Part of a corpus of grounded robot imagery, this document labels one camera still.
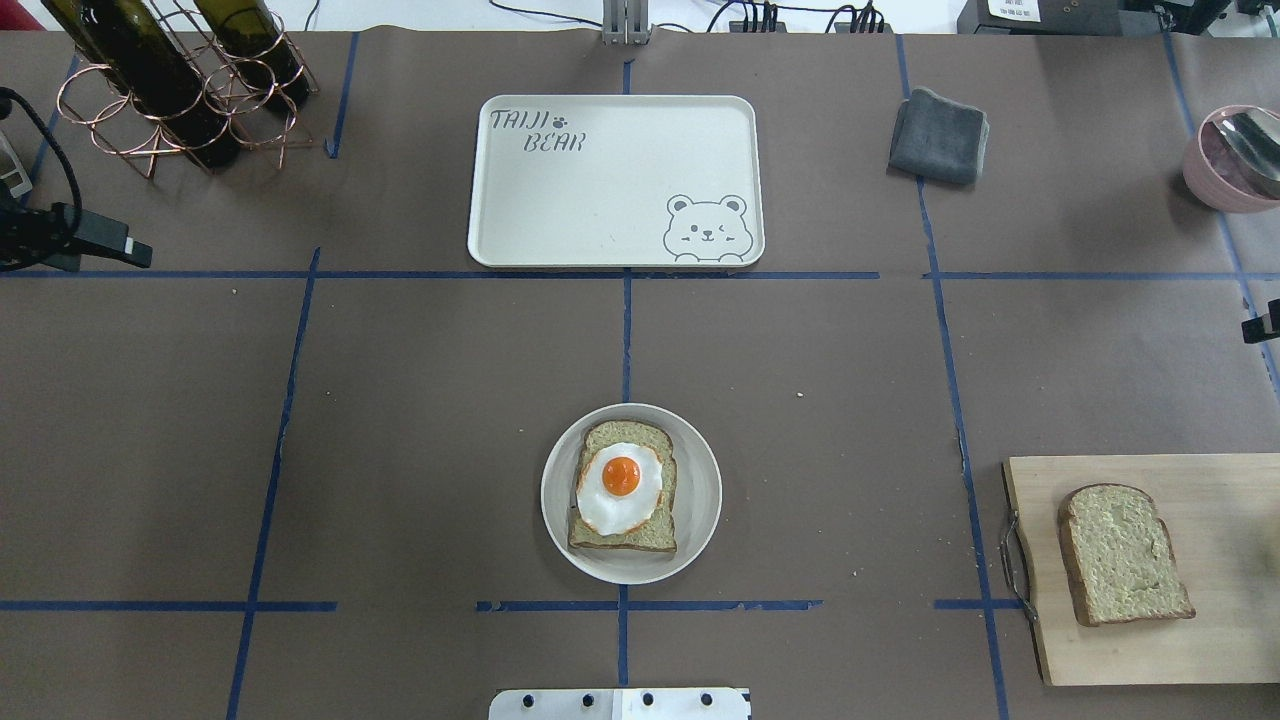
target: wooden cutting board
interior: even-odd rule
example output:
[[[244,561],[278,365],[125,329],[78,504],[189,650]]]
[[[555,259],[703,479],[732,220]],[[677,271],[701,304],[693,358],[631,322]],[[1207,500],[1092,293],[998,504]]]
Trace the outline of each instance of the wooden cutting board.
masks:
[[[1019,512],[1047,684],[1280,682],[1280,454],[1010,457],[1005,483]],[[1075,621],[1057,509],[1092,483],[1155,498],[1194,619]]]

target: wine bottle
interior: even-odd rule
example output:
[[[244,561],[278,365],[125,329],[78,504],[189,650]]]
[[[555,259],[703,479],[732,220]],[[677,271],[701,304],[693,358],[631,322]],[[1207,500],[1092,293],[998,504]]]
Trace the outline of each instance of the wine bottle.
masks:
[[[238,63],[237,69],[251,90],[270,90],[274,74],[293,106],[302,108],[311,95],[311,83],[262,0],[196,0],[196,8],[229,54],[253,58],[271,69],[268,72],[257,63]],[[268,99],[266,106],[276,113],[289,111],[288,102],[279,95]]]
[[[165,118],[166,135],[207,168],[236,159],[241,147],[227,117],[212,110],[216,100],[142,0],[81,0],[79,5],[84,33],[133,91],[142,113]]]
[[[40,0],[40,3],[49,10],[49,14],[58,20],[58,24],[63,26],[67,35],[70,36],[72,42],[79,50],[81,55],[93,63],[95,65],[105,65],[106,60],[102,59],[102,54],[93,46],[93,41],[88,38],[84,32],[84,26],[79,22],[79,0]],[[124,87],[120,78],[116,77],[115,70],[108,68],[102,70],[102,77],[106,82],[111,83],[120,95],[128,95],[129,90]]]

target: egg white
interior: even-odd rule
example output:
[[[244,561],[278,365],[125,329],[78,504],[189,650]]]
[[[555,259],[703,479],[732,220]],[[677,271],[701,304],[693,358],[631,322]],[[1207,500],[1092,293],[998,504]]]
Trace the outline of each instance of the egg white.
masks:
[[[630,457],[640,466],[640,483],[625,496],[604,487],[604,466],[614,457]],[[577,482],[577,511],[602,536],[626,533],[649,521],[662,497],[662,461],[643,445],[618,442],[591,457]]]

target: metal handle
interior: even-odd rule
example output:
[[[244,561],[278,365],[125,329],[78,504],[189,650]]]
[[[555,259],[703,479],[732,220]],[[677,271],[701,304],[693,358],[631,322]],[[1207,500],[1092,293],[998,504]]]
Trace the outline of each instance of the metal handle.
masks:
[[[1014,561],[1009,553],[1009,538],[1014,537],[1014,530],[1016,529],[1018,529],[1018,511],[1010,509],[1009,524],[1005,525],[1005,536],[1000,538],[1000,564],[1005,569],[1005,584],[1009,585],[1009,589],[1010,592],[1014,593],[1014,597],[1016,597],[1023,603],[1023,612],[1027,614],[1027,619],[1030,620],[1032,623],[1038,623],[1039,612],[1037,612],[1036,606],[1032,605],[1030,585],[1028,584],[1027,592],[1023,593],[1021,591],[1018,589],[1018,582],[1014,579]],[[1025,570],[1027,552],[1023,550],[1023,541],[1020,537],[1018,538],[1018,553],[1024,560],[1023,575],[1027,575]]]

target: bread on cutting board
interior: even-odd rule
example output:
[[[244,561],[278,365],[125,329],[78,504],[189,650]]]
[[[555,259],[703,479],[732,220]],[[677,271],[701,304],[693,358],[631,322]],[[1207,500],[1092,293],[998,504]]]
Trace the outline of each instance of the bread on cutting board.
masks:
[[[1169,528],[1140,489],[1103,483],[1071,492],[1059,507],[1059,543],[1082,625],[1196,616]]]
[[[579,474],[600,450],[620,442],[643,445],[652,448],[662,462],[662,495],[653,515],[639,528],[626,533],[602,536],[582,521],[577,507],[570,510],[568,544],[595,550],[645,550],[650,552],[676,552],[676,457],[671,436],[659,428],[637,420],[607,420],[586,432]]]

